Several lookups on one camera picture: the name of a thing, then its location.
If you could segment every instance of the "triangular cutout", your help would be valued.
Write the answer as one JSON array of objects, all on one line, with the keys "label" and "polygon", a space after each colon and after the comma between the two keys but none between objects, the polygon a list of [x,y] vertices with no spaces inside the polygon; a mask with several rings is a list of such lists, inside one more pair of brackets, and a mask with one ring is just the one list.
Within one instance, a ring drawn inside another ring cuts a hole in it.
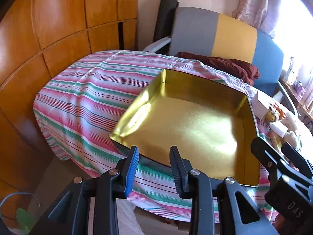
[{"label": "triangular cutout", "polygon": [[235,193],[239,207],[240,217],[243,224],[257,222],[260,220],[258,213],[240,192]]},{"label": "triangular cutout", "polygon": [[72,195],[72,192],[67,192],[64,195],[57,206],[55,206],[55,208],[49,214],[49,219],[60,223],[66,222],[67,214],[71,206]]}]

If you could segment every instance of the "green plastic object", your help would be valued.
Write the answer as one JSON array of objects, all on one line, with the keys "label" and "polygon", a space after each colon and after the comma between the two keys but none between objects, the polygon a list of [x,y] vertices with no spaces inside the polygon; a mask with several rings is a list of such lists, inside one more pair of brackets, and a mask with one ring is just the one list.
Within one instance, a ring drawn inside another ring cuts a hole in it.
[{"label": "green plastic object", "polygon": [[30,216],[30,214],[23,210],[22,208],[18,208],[16,210],[16,220],[20,226],[20,229],[23,231],[24,235],[29,234],[29,232],[35,225],[35,221]]}]

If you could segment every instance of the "blue gripper pad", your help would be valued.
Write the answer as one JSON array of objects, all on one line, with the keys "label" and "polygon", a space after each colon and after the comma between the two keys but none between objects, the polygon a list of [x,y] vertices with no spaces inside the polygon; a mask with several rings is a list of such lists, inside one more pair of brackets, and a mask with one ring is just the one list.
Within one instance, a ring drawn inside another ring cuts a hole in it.
[{"label": "blue gripper pad", "polygon": [[127,198],[133,189],[135,175],[137,171],[137,165],[139,161],[139,150],[136,146],[132,146],[130,149],[130,155],[133,153],[129,165],[129,169],[126,175],[125,197]]}]

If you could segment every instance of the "multicolored sofa back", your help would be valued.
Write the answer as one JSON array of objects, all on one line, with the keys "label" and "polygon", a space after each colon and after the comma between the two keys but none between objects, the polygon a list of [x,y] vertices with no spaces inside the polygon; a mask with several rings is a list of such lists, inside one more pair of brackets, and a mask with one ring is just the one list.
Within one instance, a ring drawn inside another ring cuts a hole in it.
[{"label": "multicolored sofa back", "polygon": [[189,52],[252,63],[260,72],[254,87],[273,95],[284,54],[270,37],[252,26],[214,11],[178,7],[171,39],[172,56]]}]

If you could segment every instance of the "blue cushion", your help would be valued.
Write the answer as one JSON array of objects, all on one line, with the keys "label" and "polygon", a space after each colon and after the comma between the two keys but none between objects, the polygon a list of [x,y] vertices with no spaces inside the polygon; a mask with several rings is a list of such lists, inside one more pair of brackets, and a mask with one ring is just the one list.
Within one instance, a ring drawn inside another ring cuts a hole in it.
[{"label": "blue cushion", "polygon": [[283,67],[284,53],[266,34],[258,30],[252,64],[258,67],[260,78],[254,87],[273,96]]}]

